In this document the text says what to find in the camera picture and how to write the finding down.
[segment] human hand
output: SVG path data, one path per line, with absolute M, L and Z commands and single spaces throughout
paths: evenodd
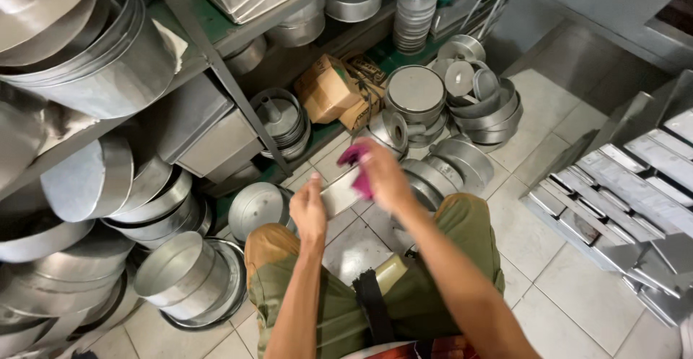
M 299 229 L 301 245 L 317 245 L 324 249 L 327 213 L 322 204 L 321 190 L 322 178 L 313 172 L 310 180 L 291 198 L 289 215 Z
M 371 190 L 378 206 L 391 214 L 406 211 L 411 204 L 417 204 L 411 194 L 409 180 L 397 160 L 387 148 L 370 138 L 362 137 L 357 144 L 368 146 L 368 153 L 362 156 L 359 164 L 368 174 Z

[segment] green pants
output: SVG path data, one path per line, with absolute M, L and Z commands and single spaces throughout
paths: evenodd
M 505 289 L 496 237 L 489 220 L 489 207 L 471 194 L 445 198 L 435 214 L 438 228 L 470 257 L 502 294 Z M 270 334 L 299 254 L 300 240 L 284 226 L 263 225 L 250 233 L 245 245 L 245 265 L 250 301 L 258 310 L 263 357 Z M 324 267 L 320 277 L 317 315 L 317 357 L 340 358 L 367 348 L 370 331 L 356 293 Z M 455 336 L 455 325 L 422 260 L 417 260 L 383 296 L 400 341 Z

